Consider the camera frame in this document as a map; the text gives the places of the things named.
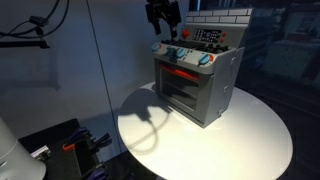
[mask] white wall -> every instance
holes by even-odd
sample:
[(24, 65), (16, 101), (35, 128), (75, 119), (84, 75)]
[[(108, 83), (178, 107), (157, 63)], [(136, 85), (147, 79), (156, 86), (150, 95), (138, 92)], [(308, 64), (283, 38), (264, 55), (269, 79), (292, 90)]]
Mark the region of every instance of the white wall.
[[(45, 16), (53, 3), (0, 2), (0, 21), (5, 22), (0, 30), (8, 31), (30, 15)], [(183, 20), (188, 3), (179, 1)], [(154, 80), (150, 46), (170, 36), (163, 22), (162, 35), (155, 36), (147, 21), (144, 0), (92, 0), (89, 4), (115, 122), (85, 0), (71, 0), (63, 26), (45, 38), (50, 49), (0, 49), (0, 115), (18, 137), (76, 117), (97, 136), (111, 134), (112, 147), (100, 153), (107, 160), (121, 152), (114, 124), (122, 102), (136, 88)], [(50, 21), (50, 27), (57, 24), (62, 10)]]

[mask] white tabletop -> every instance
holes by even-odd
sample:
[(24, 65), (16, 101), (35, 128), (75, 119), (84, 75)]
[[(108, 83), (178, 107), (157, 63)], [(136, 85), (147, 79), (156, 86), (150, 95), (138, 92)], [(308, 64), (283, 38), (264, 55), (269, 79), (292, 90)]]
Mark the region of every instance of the white tabletop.
[(235, 88), (228, 110), (205, 129), (160, 100), (153, 83), (123, 103), (118, 125), (131, 154), (170, 180), (278, 178), (292, 157), (292, 140), (279, 116)]

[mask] white robot part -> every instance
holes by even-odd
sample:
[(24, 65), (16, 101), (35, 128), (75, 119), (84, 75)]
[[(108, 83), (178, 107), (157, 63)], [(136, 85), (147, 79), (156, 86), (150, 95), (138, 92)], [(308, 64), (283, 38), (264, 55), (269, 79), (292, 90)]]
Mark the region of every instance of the white robot part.
[(42, 180), (46, 166), (32, 158), (0, 117), (0, 180)]

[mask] robotic arm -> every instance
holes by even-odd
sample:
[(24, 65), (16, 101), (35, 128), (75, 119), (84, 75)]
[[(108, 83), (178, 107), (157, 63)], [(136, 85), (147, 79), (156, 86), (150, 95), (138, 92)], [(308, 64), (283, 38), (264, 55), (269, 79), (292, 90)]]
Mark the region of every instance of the robotic arm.
[(161, 33), (159, 20), (163, 19), (169, 25), (171, 38), (177, 37), (177, 25), (181, 22), (178, 2), (169, 0), (147, 0), (147, 2), (148, 21), (152, 23), (156, 34)]

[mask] red switch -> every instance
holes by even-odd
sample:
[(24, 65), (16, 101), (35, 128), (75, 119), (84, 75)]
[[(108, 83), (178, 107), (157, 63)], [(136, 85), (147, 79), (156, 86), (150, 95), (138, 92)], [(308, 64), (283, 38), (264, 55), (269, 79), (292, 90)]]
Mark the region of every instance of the red switch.
[(186, 39), (190, 35), (190, 32), (186, 29), (182, 30), (181, 36), (183, 39)]

